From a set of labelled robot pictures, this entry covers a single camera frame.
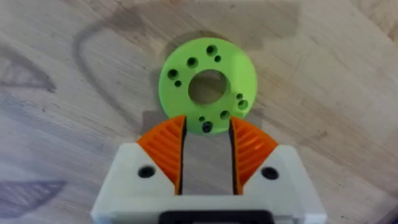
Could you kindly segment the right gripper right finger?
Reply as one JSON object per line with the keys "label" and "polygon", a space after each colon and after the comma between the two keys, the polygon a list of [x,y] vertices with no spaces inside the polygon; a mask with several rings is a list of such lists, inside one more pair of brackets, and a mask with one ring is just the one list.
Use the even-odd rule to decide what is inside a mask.
{"label": "right gripper right finger", "polygon": [[269,211],[275,223],[326,223],[327,213],[294,147],[235,116],[229,138],[234,195]]}

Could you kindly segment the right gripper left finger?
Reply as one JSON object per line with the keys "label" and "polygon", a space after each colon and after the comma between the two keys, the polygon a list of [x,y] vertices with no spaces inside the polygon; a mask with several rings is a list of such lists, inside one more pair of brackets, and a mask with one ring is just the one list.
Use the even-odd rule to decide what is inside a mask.
{"label": "right gripper left finger", "polygon": [[95,223],[123,222],[125,199],[180,195],[186,116],[154,126],[134,143],[120,145],[91,209]]}

